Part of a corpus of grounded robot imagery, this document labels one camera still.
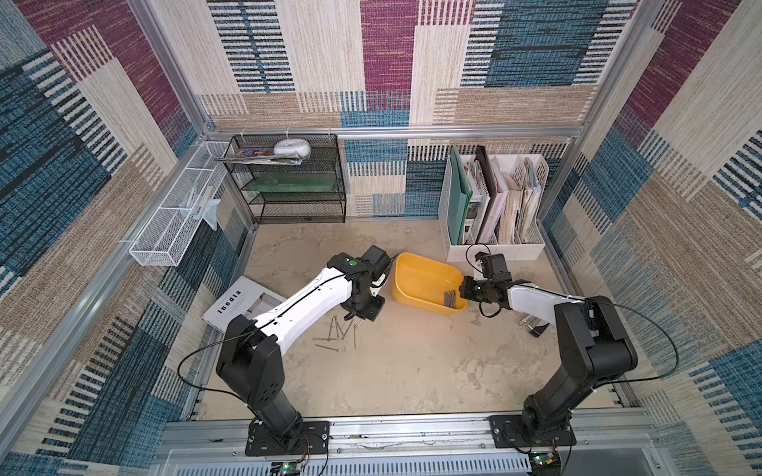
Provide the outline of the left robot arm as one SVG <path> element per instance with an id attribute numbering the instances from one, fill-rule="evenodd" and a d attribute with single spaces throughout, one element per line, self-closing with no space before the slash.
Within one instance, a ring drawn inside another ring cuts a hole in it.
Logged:
<path id="1" fill-rule="evenodd" d="M 389 255 L 371 246 L 360 257 L 339 253 L 309 285 L 257 317 L 222 311 L 208 323 L 224 333 L 216 374 L 259 418 L 281 446 L 303 438 L 303 417 L 286 397 L 283 356 L 318 319 L 335 307 L 347 317 L 375 321 L 384 297 L 378 295 L 392 266 Z"/>

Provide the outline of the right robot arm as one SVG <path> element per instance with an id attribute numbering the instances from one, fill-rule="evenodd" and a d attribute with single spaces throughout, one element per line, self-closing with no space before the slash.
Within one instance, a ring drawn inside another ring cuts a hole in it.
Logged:
<path id="1" fill-rule="evenodd" d="M 519 416 L 489 419 L 497 448 L 527 454 L 545 446 L 573 446 L 573 410 L 595 388 L 636 368 L 638 356 L 621 317 L 607 297 L 574 297 L 514 280 L 501 254 L 475 255 L 482 278 L 466 277 L 460 296 L 479 305 L 524 313 L 557 331 L 560 367 L 549 382 L 531 394 Z"/>

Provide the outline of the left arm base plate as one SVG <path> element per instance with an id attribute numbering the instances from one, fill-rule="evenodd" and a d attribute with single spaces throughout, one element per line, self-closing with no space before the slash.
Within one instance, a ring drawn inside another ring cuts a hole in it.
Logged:
<path id="1" fill-rule="evenodd" d="M 323 455 L 329 451 L 330 435 L 328 420 L 302 420 L 283 436 L 277 436 L 263 422 L 252 422 L 244 452 L 250 457 Z"/>

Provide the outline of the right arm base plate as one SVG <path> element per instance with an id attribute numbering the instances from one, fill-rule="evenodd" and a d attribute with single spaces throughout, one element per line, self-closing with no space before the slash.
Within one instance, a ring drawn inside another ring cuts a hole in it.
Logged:
<path id="1" fill-rule="evenodd" d="M 506 414 L 492 415 L 487 420 L 496 448 L 529 449 L 577 444 L 577 437 L 566 418 L 557 422 L 527 422 L 523 415 Z"/>

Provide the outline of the yellow plastic storage box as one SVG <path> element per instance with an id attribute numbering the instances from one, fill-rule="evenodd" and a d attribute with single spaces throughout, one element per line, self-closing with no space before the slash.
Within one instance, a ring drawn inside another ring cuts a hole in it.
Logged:
<path id="1" fill-rule="evenodd" d="M 394 265 L 392 295 L 402 305 L 453 315 L 468 306 L 458 291 L 463 281 L 464 275 L 458 268 L 405 252 L 397 257 Z M 444 306 L 444 292 L 451 290 L 458 292 L 456 309 Z"/>

